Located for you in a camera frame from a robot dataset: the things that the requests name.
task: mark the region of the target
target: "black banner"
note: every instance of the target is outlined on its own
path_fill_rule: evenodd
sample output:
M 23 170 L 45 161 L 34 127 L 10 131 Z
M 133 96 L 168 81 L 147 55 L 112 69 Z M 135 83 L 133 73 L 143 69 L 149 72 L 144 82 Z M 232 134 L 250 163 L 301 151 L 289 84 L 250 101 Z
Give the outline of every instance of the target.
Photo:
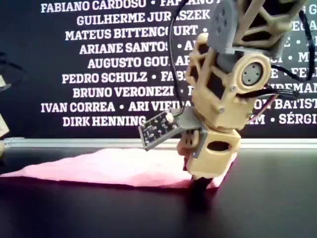
M 138 138 L 137 127 L 178 107 L 168 66 L 167 26 L 180 0 L 1 1 L 0 52 L 28 71 L 28 80 L 0 94 L 7 136 L 26 138 Z M 317 41 L 317 1 L 305 7 Z M 181 96 L 197 36 L 207 30 L 217 0 L 190 0 L 173 29 Z M 297 17 L 283 57 L 272 63 L 305 78 L 308 47 Z M 19 72 L 2 74 L 7 83 Z M 274 88 L 301 92 L 296 102 L 276 100 L 244 138 L 316 138 L 316 77 L 309 83 L 272 70 Z M 255 104 L 258 110 L 266 99 Z

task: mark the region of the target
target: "pink tissue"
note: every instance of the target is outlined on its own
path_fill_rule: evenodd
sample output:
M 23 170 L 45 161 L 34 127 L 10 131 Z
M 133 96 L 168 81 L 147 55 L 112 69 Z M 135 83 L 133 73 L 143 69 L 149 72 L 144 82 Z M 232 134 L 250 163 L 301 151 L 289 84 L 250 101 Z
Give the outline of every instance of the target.
M 92 154 L 30 165 L 0 177 L 187 188 L 191 175 L 183 171 L 183 163 L 183 157 L 174 150 L 102 149 Z M 225 174 L 214 178 L 209 188 L 218 187 Z

